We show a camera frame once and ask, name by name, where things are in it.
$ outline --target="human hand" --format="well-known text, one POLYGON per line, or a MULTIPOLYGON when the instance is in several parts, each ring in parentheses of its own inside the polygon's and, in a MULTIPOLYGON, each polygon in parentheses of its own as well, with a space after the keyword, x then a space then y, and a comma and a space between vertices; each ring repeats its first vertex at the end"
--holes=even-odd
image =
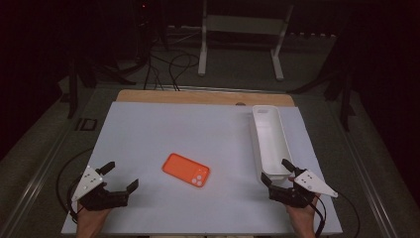
MULTIPOLYGON (((319 195, 320 194, 316 194, 312 200, 314 206, 316 206, 319 195)), ((285 205, 285 207, 290 216, 290 222, 296 235, 299 238, 314 238, 315 210, 310 205, 307 205, 304 208, 292 207, 289 205, 285 205)))
POLYGON ((77 235, 76 238, 93 238, 104 226, 105 220, 111 209, 87 210, 79 202, 77 203, 77 235))

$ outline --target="white metal frame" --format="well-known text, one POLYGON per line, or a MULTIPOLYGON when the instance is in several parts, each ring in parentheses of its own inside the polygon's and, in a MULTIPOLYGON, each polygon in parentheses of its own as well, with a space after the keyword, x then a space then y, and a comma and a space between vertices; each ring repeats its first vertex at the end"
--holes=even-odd
POLYGON ((284 41, 284 36, 286 34, 292 11, 293 5, 289 5, 284 19, 262 19, 207 15, 207 0, 203 0, 203 18, 201 28, 202 41, 200 60, 198 64, 198 74, 200 76, 204 76, 206 74, 208 31, 268 34, 278 36, 277 45, 275 48, 271 49, 270 54, 272 58, 272 65, 274 67, 275 79, 284 80, 278 54, 284 41))

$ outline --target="smartphone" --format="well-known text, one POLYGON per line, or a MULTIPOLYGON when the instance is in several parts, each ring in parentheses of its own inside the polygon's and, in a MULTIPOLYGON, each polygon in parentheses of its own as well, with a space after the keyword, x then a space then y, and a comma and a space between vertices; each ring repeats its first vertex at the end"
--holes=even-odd
POLYGON ((197 187, 202 187, 210 175, 208 167, 176 153, 167 157, 161 169, 165 173, 197 187))

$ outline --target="white table surface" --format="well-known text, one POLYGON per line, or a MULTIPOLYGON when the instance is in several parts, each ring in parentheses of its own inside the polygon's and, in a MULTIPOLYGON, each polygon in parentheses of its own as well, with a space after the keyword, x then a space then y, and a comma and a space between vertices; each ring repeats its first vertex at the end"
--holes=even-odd
MULTIPOLYGON (((292 160, 323 179, 297 107, 279 107, 292 160)), ((250 119, 252 107, 199 104, 114 102, 89 161, 101 168, 110 191, 140 186, 127 207, 115 208, 102 230, 133 235, 275 235, 292 233, 283 204, 268 199, 258 180, 250 119), (161 170, 170 153, 208 166, 206 184, 192 186, 161 170)), ((286 181, 282 186, 290 187, 286 181)), ((332 200, 323 234, 341 233, 332 200)), ((318 202, 318 209, 323 208, 318 202)), ((314 229, 318 227, 316 216, 314 229)), ((63 234, 74 234, 67 216, 63 234)))

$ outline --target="white rectangular container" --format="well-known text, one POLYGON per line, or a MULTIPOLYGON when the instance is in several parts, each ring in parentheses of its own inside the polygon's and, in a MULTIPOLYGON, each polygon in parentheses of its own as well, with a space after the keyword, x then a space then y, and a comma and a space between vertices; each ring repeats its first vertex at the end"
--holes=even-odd
POLYGON ((273 182, 281 182, 290 176, 291 172, 281 164, 283 159, 290 162, 292 159, 277 107, 269 105, 253 107, 251 134, 258 180, 261 180, 262 173, 273 182))

